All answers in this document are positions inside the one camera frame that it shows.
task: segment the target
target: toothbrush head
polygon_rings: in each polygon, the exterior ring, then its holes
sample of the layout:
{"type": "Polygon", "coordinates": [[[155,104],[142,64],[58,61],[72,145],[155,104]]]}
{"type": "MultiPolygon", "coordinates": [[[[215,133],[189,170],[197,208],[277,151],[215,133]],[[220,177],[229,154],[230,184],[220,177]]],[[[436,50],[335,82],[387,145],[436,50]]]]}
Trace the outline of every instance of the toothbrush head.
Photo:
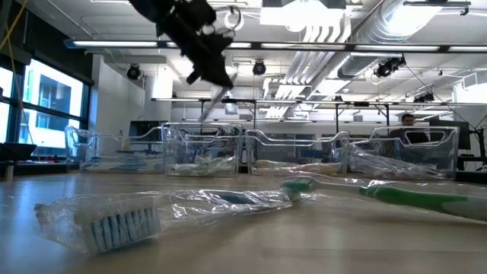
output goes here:
{"type": "Polygon", "coordinates": [[[314,179],[310,176],[295,176],[286,178],[281,187],[288,191],[310,193],[315,190],[314,179]]]}

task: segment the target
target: toothbrush handle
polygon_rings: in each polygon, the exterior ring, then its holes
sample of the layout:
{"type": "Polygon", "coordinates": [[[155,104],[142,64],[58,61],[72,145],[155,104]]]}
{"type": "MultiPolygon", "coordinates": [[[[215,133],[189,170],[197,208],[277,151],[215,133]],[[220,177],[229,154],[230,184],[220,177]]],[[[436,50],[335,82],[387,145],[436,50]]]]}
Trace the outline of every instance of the toothbrush handle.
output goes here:
{"type": "Polygon", "coordinates": [[[478,197],[438,193],[419,193],[409,190],[400,190],[391,186],[362,187],[359,193],[363,196],[371,197],[381,202],[386,202],[393,205],[412,206],[465,218],[475,217],[469,217],[471,215],[470,210],[455,210],[452,209],[451,206],[448,206],[448,204],[458,202],[467,204],[472,198],[474,198],[476,206],[481,204],[483,205],[484,209],[487,209],[487,201],[485,199],[479,199],[478,197]]]}

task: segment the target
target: metal rod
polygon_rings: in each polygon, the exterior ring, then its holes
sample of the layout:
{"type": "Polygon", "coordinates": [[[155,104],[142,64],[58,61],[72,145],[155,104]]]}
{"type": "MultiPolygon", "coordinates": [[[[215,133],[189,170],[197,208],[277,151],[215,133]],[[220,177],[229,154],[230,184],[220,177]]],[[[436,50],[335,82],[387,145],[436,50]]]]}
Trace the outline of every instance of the metal rod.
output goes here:
{"type": "MultiPolygon", "coordinates": [[[[159,99],[159,98],[152,98],[153,101],[161,101],[161,102],[177,102],[178,100],[182,99],[159,99]]],[[[191,99],[195,101],[210,101],[209,99],[191,99]]],[[[413,103],[413,102],[393,102],[393,101],[384,101],[384,102],[370,102],[370,101],[343,101],[343,102],[335,102],[335,101],[319,101],[319,100],[249,100],[249,99],[223,99],[222,103],[252,103],[256,102],[257,104],[283,104],[283,105],[294,105],[294,104],[319,104],[319,105],[350,105],[354,107],[368,107],[368,106],[411,106],[411,107],[487,107],[487,104],[475,104],[475,103],[413,103]]]]}
{"type": "Polygon", "coordinates": [[[443,3],[434,3],[431,2],[419,2],[419,1],[404,1],[404,5],[413,6],[413,7],[466,7],[470,6],[472,2],[468,1],[456,1],[456,2],[443,2],[443,3]]]}
{"type": "Polygon", "coordinates": [[[253,129],[257,128],[257,103],[253,103],[253,129]]]}
{"type": "Polygon", "coordinates": [[[379,110],[380,114],[382,114],[384,117],[387,118],[387,115],[378,107],[378,106],[374,106],[376,110],[379,110]]]}
{"type": "Polygon", "coordinates": [[[339,113],[338,113],[338,104],[335,105],[335,123],[336,123],[336,133],[339,132],[339,123],[338,123],[338,116],[339,116],[339,113]]]}
{"type": "Polygon", "coordinates": [[[350,106],[347,106],[346,108],[344,108],[342,111],[340,111],[340,113],[338,113],[338,116],[342,115],[342,113],[343,113],[345,110],[349,109],[349,108],[350,108],[350,106]]]}
{"type": "Polygon", "coordinates": [[[390,117],[389,117],[389,105],[386,105],[386,124],[387,126],[390,126],[390,117]]]}

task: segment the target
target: fluorescent light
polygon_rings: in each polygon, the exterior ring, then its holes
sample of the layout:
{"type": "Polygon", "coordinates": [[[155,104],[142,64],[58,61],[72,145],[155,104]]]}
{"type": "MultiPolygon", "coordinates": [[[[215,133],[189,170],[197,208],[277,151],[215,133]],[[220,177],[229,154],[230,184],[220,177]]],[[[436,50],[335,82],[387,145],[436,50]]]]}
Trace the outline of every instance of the fluorescent light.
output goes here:
{"type": "Polygon", "coordinates": [[[250,48],[252,44],[250,43],[232,43],[230,44],[230,48],[250,48]]]}
{"type": "Polygon", "coordinates": [[[393,52],[408,52],[408,51],[437,51],[439,46],[391,46],[391,45],[357,45],[356,50],[377,50],[377,51],[393,51],[393,52]]]}
{"type": "Polygon", "coordinates": [[[296,104],[296,100],[256,100],[257,103],[296,104]]]}
{"type": "Polygon", "coordinates": [[[303,103],[306,104],[344,104],[343,102],[340,101],[303,101],[303,103]]]}
{"type": "Polygon", "coordinates": [[[247,2],[232,2],[232,1],[208,1],[208,4],[212,5],[213,7],[237,6],[240,8],[245,8],[249,6],[249,3],[247,2]]]}
{"type": "Polygon", "coordinates": [[[487,51],[487,46],[451,46],[448,51],[477,52],[487,51]]]}
{"type": "Polygon", "coordinates": [[[400,53],[350,53],[353,57],[403,57],[400,53]]]}
{"type": "Polygon", "coordinates": [[[126,4],[130,5],[130,2],[126,0],[90,0],[91,3],[95,4],[126,4]]]}
{"type": "Polygon", "coordinates": [[[199,102],[198,99],[188,99],[188,98],[152,98],[152,99],[160,102],[199,102]]]}
{"type": "Polygon", "coordinates": [[[319,43],[262,43],[263,49],[344,50],[345,45],[319,43]]]}
{"type": "Polygon", "coordinates": [[[74,41],[75,46],[80,47],[140,47],[140,48],[153,48],[157,47],[157,42],[145,42],[145,41],[74,41]]]}

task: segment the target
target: white pillar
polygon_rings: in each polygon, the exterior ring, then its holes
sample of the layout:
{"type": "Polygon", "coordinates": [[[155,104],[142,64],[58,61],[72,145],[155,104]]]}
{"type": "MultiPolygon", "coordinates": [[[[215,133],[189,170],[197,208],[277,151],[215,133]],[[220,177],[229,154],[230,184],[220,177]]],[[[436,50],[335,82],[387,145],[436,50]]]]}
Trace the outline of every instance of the white pillar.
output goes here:
{"type": "Polygon", "coordinates": [[[143,120],[169,121],[171,116],[171,102],[153,101],[152,98],[172,98],[173,76],[164,70],[159,70],[156,76],[145,79],[145,105],[143,120]]]}

